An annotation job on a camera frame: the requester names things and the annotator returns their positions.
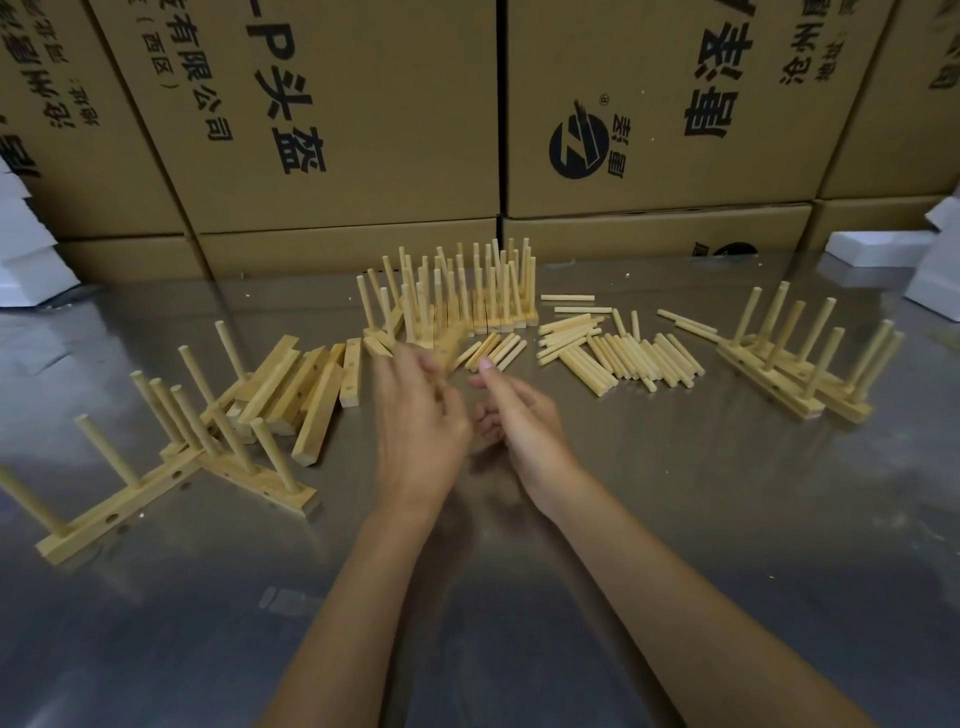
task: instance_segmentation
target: person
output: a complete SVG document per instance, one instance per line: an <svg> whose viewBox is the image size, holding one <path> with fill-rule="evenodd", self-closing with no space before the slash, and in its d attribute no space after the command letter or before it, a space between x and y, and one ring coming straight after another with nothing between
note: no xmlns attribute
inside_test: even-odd
<svg viewBox="0 0 960 728"><path fill-rule="evenodd" d="M505 441L689 726L873 726L823 675L647 531L580 465L557 405L481 359L472 422L432 355L373 358L377 498L260 728L375 726L400 608L475 432Z"/></svg>

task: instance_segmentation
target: reflective table surface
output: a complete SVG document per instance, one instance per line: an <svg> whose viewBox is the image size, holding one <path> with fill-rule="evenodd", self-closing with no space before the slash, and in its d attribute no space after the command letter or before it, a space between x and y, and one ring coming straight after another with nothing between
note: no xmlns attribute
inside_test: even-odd
<svg viewBox="0 0 960 728"><path fill-rule="evenodd" d="M764 286L762 310L784 277L788 301L808 301L807 325L823 297L837 298L831 323L847 337L834 371L881 319L906 331L864 425L831 413L799 422L682 332L707 369L689 391L621 383L598 400L559 361L538 368L529 348L510 372L556 399L572 446L627 508L879 725L955 724L960 333L900 297L910 272L788 256L656 259L545 266L538 286L636 309L652 338L671 327L658 308L730 335L750 287ZM228 321L250 363L284 333L307 348L358 335L357 299L352 276L170 282L0 313L0 462L74 518L120 487L76 415L89 413L141 472L164 445L130 371L183 383L199 406L177 346L190 345L222 391L231 368L214 321ZM552 319L543 306L540 316ZM0 493L0 723L251 725L372 504L364 374L361 406L334 415L320 463L291 461L321 494L306 521L198 473L53 568L34 549L40 528ZM418 563L383 723L679 721L563 538L501 460L477 456Z"/></svg>

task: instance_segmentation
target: cardboard box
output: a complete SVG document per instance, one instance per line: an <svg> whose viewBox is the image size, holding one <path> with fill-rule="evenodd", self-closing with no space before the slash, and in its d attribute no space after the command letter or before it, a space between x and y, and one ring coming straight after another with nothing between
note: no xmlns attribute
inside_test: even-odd
<svg viewBox="0 0 960 728"><path fill-rule="evenodd" d="M493 0L91 4L196 231L499 211Z"/></svg>
<svg viewBox="0 0 960 728"><path fill-rule="evenodd" d="M84 240L61 243L57 252L85 283L205 278L202 263L184 237Z"/></svg>
<svg viewBox="0 0 960 728"><path fill-rule="evenodd" d="M949 194L958 180L960 3L901 2L819 196Z"/></svg>
<svg viewBox="0 0 960 728"><path fill-rule="evenodd" d="M812 200L892 0L510 0L514 218Z"/></svg>
<svg viewBox="0 0 960 728"><path fill-rule="evenodd" d="M792 252L809 216L810 205L782 205L505 219L503 237L529 237L538 264L594 258Z"/></svg>
<svg viewBox="0 0 960 728"><path fill-rule="evenodd" d="M924 215L942 197L883 197L876 200L817 200L800 250L822 251L837 231L925 231Z"/></svg>
<svg viewBox="0 0 960 728"><path fill-rule="evenodd" d="M473 243L489 243L496 237L496 220L456 220L442 223L367 225L351 228L318 228L304 231L237 232L201 235L200 245L215 279L305 276L311 273L362 273L380 270L381 257L389 255L397 265L403 246L415 261L421 255L448 255L458 242L469 251Z"/></svg>
<svg viewBox="0 0 960 728"><path fill-rule="evenodd" d="M81 0L3 3L0 155L59 239L183 233Z"/></svg>

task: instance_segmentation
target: stainless steel surface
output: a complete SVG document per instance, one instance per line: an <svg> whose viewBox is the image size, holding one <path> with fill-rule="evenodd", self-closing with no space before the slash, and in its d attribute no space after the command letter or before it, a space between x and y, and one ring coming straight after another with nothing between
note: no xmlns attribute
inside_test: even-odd
<svg viewBox="0 0 960 728"><path fill-rule="evenodd" d="M532 352L510 371L557 400L574 448L639 519L877 723L947 725L960 712L960 354L929 338L944 319L900 299L908 275L831 282L847 273L776 256L616 261L541 268L538 285L636 308L644 335L669 330L661 307L729 334L750 287L765 287L762 310L787 275L790 300L811 310L838 299L841 371L892 317L907 345L859 427L829 413L797 422L682 333L708 370L690 391L621 384L597 400ZM356 334L355 291L350 276L166 283L0 314L0 462L72 518L120 487L73 417L89 413L140 471L163 445L131 370L183 383L200 406L177 346L222 391L231 368L216 319L250 363L283 333L309 347ZM54 569L34 550L39 528L0 494L0 723L251 724L371 506L369 392L336 414L319 466L291 462L322 494L309 522L198 476ZM421 557L384 716L675 722L596 587L495 458L471 462Z"/></svg>

